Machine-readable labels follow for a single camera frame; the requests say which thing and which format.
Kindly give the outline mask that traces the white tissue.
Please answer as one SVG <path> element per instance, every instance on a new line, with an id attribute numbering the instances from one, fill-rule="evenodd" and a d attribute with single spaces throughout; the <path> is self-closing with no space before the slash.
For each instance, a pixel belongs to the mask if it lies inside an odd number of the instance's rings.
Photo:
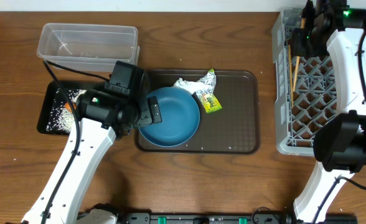
<path id="1" fill-rule="evenodd" d="M 185 90 L 186 92 L 193 95 L 196 91 L 203 89 L 202 83 L 199 82 L 190 82 L 187 80 L 183 80 L 179 78 L 174 84 L 173 87 Z"/>

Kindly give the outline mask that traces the orange carrot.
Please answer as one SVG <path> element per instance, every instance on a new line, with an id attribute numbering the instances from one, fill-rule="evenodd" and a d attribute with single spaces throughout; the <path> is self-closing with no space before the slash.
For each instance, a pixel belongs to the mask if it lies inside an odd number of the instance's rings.
<path id="1" fill-rule="evenodd" d="M 64 107 L 65 107 L 65 109 L 66 109 L 67 111 L 69 111 L 70 113 L 72 112 L 72 109 L 71 109 L 71 107 L 70 107 L 69 103 L 66 103 Z"/>

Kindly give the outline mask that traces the dark blue plate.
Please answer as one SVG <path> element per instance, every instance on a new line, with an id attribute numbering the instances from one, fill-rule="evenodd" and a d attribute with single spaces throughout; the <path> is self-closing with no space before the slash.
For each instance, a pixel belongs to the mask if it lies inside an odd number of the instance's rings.
<path id="1" fill-rule="evenodd" d="M 189 92 L 176 87 L 154 90 L 148 97 L 155 96 L 162 121 L 139 128 L 141 135 L 160 147 L 174 147 L 188 141 L 197 131 L 200 110 Z"/>

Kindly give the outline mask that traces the pile of white rice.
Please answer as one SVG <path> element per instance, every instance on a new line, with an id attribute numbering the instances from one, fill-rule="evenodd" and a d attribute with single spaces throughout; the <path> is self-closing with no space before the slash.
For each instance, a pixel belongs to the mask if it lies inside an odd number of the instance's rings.
<path id="1" fill-rule="evenodd" d="M 73 114 L 65 109 L 68 103 L 59 89 L 55 92 L 45 130 L 48 134 L 69 134 L 75 124 Z"/>

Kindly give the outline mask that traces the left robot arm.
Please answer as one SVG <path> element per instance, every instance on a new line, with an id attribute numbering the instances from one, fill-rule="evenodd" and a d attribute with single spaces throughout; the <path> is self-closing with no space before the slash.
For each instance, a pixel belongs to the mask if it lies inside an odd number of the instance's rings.
<path id="1" fill-rule="evenodd" d="M 80 95 L 72 113 L 67 144 L 23 223 L 76 223 L 94 173 L 115 140 L 125 131 L 162 121 L 155 96 L 140 86 L 129 89 L 110 83 Z"/>

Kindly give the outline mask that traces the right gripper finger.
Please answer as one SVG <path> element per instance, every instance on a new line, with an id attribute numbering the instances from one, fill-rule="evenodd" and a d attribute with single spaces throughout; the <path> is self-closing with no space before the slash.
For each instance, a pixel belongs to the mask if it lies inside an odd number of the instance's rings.
<path id="1" fill-rule="evenodd" d="M 305 7 L 302 9 L 301 27 L 312 28 L 314 20 L 314 5 L 311 0 L 307 0 Z"/>
<path id="2" fill-rule="evenodd" d="M 309 47 L 307 45 L 307 32 L 305 29 L 295 28 L 291 34 L 291 53 L 293 56 L 307 57 Z"/>

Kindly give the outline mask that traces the wooden chopstick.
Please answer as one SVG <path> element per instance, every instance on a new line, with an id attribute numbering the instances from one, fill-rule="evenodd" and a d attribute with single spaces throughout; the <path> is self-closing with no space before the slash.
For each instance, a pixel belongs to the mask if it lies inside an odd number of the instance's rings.
<path id="1" fill-rule="evenodd" d="M 292 56 L 291 56 L 291 46 L 288 45 L 288 68 L 289 68 L 289 87 L 290 87 L 290 102 L 291 102 L 291 109 L 294 106 L 293 100 L 293 71 L 292 71 Z"/>
<path id="2" fill-rule="evenodd" d="M 306 19 L 301 19 L 301 28 L 303 29 L 306 23 Z M 299 63 L 300 63 L 300 56 L 296 56 L 296 63 L 294 68 L 294 77 L 293 77 L 293 91 L 296 89 L 296 83 L 298 80 L 298 71 L 299 71 Z"/>

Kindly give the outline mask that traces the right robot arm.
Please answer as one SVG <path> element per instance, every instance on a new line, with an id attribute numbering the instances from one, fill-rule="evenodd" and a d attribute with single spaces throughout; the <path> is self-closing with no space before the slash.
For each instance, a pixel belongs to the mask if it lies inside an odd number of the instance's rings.
<path id="1" fill-rule="evenodd" d="M 316 164 L 283 223 L 355 223 L 347 215 L 329 218 L 339 190 L 366 166 L 366 10 L 345 1 L 308 1 L 293 30 L 295 56 L 328 56 L 337 92 L 336 116 L 314 137 Z"/>

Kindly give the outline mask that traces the silver green snack wrapper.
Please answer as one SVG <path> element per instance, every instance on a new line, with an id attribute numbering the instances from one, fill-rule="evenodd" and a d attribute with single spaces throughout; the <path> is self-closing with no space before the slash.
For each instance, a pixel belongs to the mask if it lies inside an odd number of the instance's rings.
<path id="1" fill-rule="evenodd" d="M 199 98 L 206 113 L 213 113 L 222 109 L 220 102 L 214 95 L 216 83 L 217 76 L 214 69 L 210 69 L 205 76 L 197 81 L 199 89 L 195 91 L 195 94 Z"/>

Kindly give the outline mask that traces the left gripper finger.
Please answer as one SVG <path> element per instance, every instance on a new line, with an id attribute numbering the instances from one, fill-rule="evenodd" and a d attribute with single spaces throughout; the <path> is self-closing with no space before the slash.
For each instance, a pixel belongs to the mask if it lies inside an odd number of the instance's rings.
<path id="1" fill-rule="evenodd" d="M 141 98 L 139 103 L 139 120 L 137 122 L 137 127 L 148 126 L 153 122 L 151 112 L 148 105 L 148 100 L 146 98 Z"/>
<path id="2" fill-rule="evenodd" d="M 149 109 L 152 117 L 152 123 L 161 123 L 162 117 L 159 109 L 159 103 L 156 96 L 148 98 Z"/>

